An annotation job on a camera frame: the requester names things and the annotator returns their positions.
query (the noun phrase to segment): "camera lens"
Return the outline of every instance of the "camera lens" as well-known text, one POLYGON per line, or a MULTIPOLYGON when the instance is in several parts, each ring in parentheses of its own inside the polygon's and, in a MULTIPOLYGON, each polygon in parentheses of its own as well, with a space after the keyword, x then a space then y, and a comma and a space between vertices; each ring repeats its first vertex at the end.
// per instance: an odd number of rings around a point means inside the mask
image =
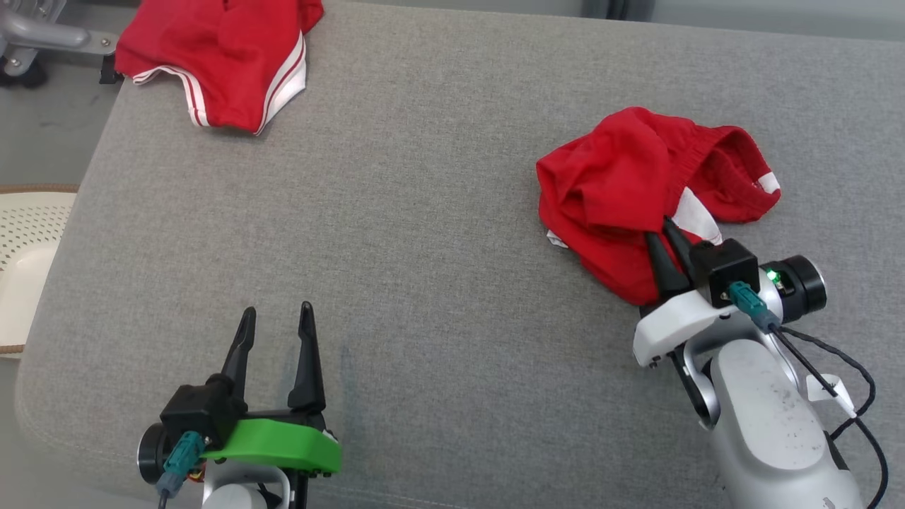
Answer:
POLYGON ((136 463, 141 478, 153 485, 164 474, 164 461, 170 453, 169 439, 159 422, 151 425, 138 443, 136 463))
POLYGON ((767 272, 783 303, 783 323, 826 306, 826 283, 816 265, 800 254, 760 266, 767 272))

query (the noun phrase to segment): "white trim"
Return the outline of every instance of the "white trim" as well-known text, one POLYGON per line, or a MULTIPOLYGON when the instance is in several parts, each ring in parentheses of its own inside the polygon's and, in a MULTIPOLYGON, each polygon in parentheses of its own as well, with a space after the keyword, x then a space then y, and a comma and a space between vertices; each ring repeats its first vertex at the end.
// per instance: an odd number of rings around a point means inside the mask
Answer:
POLYGON ((547 240, 550 241, 552 245, 568 249, 568 245, 563 242, 563 239, 559 238, 559 235, 553 233, 553 230, 547 230, 547 240))
POLYGON ((140 72, 132 77, 132 82, 140 85, 152 80, 157 73, 163 71, 167 74, 178 76, 182 80, 182 86, 186 91, 186 103, 188 104, 188 115, 192 119, 192 123, 196 126, 210 126, 207 121, 207 110, 205 109, 205 96, 201 91, 201 83, 189 71, 174 67, 171 65, 159 65, 154 69, 140 72))
POLYGON ((773 191, 779 189, 779 181, 776 180, 776 175, 774 175, 772 171, 764 174, 763 177, 759 178, 757 180, 757 184, 766 193, 772 193, 773 191))
POLYGON ((699 236, 701 240, 707 240, 713 244, 723 242, 723 235, 719 232, 717 222, 704 204, 687 187, 681 192, 679 206, 672 216, 672 222, 686 232, 699 236))
POLYGON ((261 125, 255 131, 255 135, 261 134, 264 126, 276 116, 277 112, 290 99, 305 90, 305 79, 308 74, 308 65, 305 62, 307 53, 308 48, 305 44, 305 37, 299 31, 299 39, 296 41, 292 51, 290 51, 289 56, 283 61, 280 69, 273 76, 271 86, 267 88, 267 93, 264 95, 261 125))

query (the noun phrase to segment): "gray upholstery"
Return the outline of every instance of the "gray upholstery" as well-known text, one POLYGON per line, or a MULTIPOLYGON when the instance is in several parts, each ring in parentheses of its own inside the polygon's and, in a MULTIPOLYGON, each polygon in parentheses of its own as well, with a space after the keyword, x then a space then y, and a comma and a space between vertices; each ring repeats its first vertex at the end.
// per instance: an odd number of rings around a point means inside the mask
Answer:
MULTIPOLYGON (((282 406, 310 300, 345 461, 312 507, 723 506, 675 373, 634 362, 637 311, 537 218, 535 161, 643 105, 758 141, 783 198, 724 233, 823 268, 831 301, 801 328, 874 373, 866 421, 893 468, 886 506, 905 506, 905 46, 327 9, 309 88, 258 138, 194 127, 178 80, 123 87, 20 372, 38 447, 152 497, 133 454, 174 389, 219 370, 254 305, 247 399, 282 406)), ((856 430, 840 447, 870 499, 873 452, 856 430)))

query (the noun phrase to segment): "cable connector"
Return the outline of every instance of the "cable connector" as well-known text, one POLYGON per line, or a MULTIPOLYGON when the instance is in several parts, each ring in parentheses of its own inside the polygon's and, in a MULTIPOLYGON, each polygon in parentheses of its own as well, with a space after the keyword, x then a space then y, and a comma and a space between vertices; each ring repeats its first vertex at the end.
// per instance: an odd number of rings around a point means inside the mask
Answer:
POLYGON ((205 440, 196 431, 186 431, 173 452, 164 463, 164 474, 155 485, 157 494, 164 498, 174 498, 182 489, 188 472, 195 468, 205 451, 205 440))
POLYGON ((751 318, 751 321, 762 332, 769 334, 774 327, 782 325, 782 321, 767 307, 748 283, 736 281, 729 285, 727 291, 729 301, 751 318))

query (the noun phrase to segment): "floor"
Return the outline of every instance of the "floor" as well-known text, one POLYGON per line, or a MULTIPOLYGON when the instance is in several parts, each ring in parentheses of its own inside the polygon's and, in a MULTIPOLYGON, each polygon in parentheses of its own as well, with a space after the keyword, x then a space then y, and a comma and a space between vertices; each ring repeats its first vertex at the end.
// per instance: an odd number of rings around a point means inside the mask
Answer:
MULTIPOLYGON (((73 4, 60 22, 121 32, 135 9, 73 4)), ((79 184, 116 100, 98 84, 99 57, 39 55, 50 79, 41 88, 0 89, 0 185, 79 184)))

